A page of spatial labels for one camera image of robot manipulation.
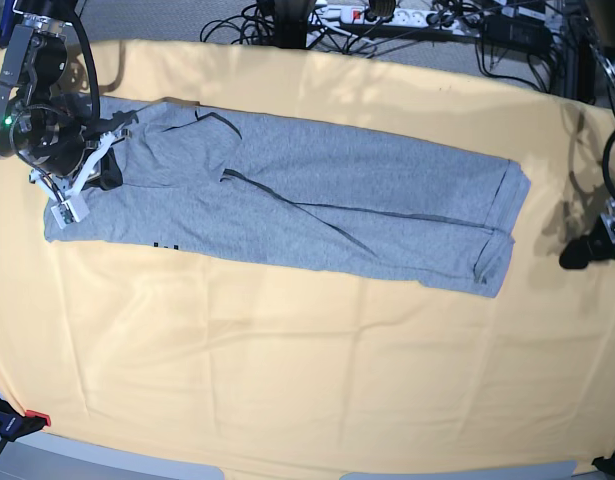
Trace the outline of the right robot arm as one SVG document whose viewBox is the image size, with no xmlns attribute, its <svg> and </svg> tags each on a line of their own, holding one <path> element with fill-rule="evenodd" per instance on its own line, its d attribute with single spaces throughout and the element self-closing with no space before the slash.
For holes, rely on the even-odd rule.
<svg viewBox="0 0 615 480">
<path fill-rule="evenodd" d="M 76 189 L 113 190 L 122 174 L 100 117 L 91 45 L 74 1 L 7 1 L 0 20 L 0 158 L 16 156 L 30 180 L 62 201 Z M 85 60 L 89 94 L 71 106 L 53 92 L 68 64 L 63 30 L 72 28 Z"/>
</svg>

